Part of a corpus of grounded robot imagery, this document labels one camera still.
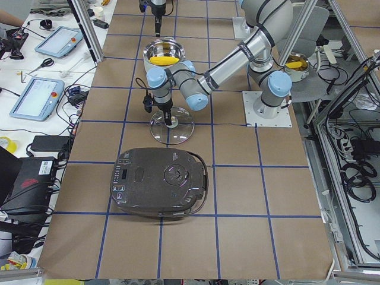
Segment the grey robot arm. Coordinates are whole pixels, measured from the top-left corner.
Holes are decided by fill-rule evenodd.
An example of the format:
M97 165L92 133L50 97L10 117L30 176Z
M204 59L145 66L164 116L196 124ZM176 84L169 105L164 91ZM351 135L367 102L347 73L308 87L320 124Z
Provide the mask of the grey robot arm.
M153 102L163 112L164 124L173 126L171 89L178 87L191 110L201 110L209 95L243 67L262 88L260 101L265 107L279 108L290 93L290 76L273 69L272 48L287 34L293 20L291 1L241 1L240 7L252 33L225 58L206 72L196 75L191 61L169 68L155 66L147 71Z
M162 18L166 14L166 0L149 0L148 5L154 15L154 28L156 37L161 36Z

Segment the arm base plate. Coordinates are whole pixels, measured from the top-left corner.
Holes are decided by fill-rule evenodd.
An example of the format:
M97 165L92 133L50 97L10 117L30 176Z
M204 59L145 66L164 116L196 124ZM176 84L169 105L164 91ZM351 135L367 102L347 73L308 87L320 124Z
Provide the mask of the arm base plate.
M247 126L291 128L289 108L286 99L280 106L268 107L261 100L261 91L243 91L243 106Z
M232 23L235 40L245 40L255 31L247 25L245 17L232 17Z

